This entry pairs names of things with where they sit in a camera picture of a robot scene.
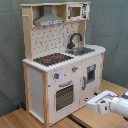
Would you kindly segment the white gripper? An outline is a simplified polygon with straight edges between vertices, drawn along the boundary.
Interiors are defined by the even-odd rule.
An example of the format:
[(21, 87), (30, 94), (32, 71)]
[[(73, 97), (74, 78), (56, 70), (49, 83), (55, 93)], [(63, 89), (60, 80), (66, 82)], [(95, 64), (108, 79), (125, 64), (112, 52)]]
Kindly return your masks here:
[(110, 112), (110, 103), (117, 97), (117, 94), (108, 90), (103, 91), (94, 98), (86, 102), (88, 109), (99, 112), (100, 114), (106, 114)]

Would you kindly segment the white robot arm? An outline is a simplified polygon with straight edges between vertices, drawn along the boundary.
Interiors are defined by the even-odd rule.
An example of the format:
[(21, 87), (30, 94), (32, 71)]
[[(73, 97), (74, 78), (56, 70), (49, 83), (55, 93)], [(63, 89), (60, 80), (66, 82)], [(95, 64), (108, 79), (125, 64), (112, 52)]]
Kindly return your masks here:
[(86, 106), (100, 114), (113, 112), (128, 118), (128, 91), (119, 97), (116, 93), (105, 90), (87, 101)]

